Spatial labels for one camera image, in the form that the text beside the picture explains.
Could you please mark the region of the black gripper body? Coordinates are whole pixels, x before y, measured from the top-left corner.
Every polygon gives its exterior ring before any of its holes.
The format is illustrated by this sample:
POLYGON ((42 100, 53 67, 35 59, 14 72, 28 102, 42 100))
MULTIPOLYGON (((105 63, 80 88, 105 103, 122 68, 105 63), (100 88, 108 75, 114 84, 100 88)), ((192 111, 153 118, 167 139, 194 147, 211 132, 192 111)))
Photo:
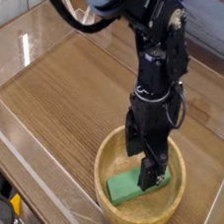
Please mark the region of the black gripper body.
POLYGON ((159 98, 136 84, 129 97, 129 108, 139 126, 145 157, 157 165, 168 164, 168 140, 173 129, 179 129, 186 116, 187 103, 183 89, 170 88, 159 98))

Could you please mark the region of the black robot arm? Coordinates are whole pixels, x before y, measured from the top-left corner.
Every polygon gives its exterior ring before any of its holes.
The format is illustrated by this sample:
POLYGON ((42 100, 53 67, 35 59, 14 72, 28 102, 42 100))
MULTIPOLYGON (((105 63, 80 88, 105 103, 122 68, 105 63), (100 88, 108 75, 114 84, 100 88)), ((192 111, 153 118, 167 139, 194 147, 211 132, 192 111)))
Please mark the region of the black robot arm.
POLYGON ((187 73, 187 16, 183 0, 87 0, 98 16, 124 17, 134 31, 138 73, 125 121, 129 156, 144 153, 138 185, 165 178, 170 132, 186 116, 181 78, 187 73))

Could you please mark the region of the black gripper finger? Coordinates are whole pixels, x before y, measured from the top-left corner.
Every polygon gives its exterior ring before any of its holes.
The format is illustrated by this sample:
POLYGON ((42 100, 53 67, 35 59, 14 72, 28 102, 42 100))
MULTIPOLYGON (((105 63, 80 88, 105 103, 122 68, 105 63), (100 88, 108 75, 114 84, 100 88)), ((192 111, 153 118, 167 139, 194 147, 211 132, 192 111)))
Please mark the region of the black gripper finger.
POLYGON ((149 157, 145 157, 141 162, 141 171, 139 174, 138 185, 141 190, 154 186, 159 186, 165 180, 166 165, 158 165, 149 157))
POLYGON ((129 109, 125 121, 125 147, 128 157, 144 151, 139 130, 140 128, 135 119, 134 111, 129 109))

